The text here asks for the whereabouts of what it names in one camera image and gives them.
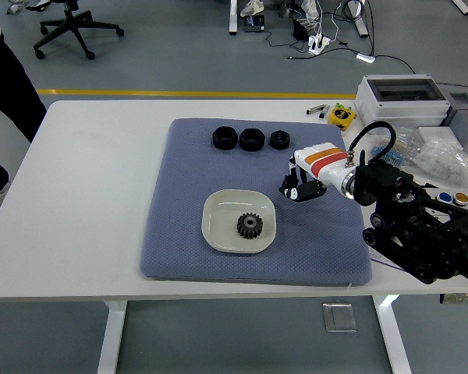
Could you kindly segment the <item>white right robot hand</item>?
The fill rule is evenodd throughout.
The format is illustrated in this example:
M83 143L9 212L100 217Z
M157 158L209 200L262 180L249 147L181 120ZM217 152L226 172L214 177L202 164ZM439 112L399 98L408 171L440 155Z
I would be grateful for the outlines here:
M332 143L321 143L296 150L289 159L289 174L279 192L286 198L303 202L323 196L334 186L352 199L355 166L348 154Z

